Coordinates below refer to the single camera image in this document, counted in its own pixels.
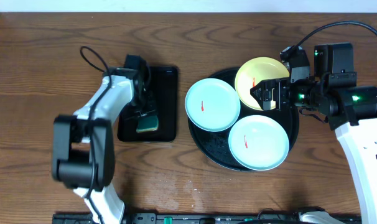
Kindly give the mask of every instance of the green light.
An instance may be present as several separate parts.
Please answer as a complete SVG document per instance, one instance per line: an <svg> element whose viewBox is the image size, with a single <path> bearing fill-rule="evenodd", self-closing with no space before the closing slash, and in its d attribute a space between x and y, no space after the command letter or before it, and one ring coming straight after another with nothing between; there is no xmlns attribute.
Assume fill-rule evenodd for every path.
<svg viewBox="0 0 377 224"><path fill-rule="evenodd" d="M351 98L353 99L353 101L358 101L361 99L359 96L356 95L351 96Z"/></svg>

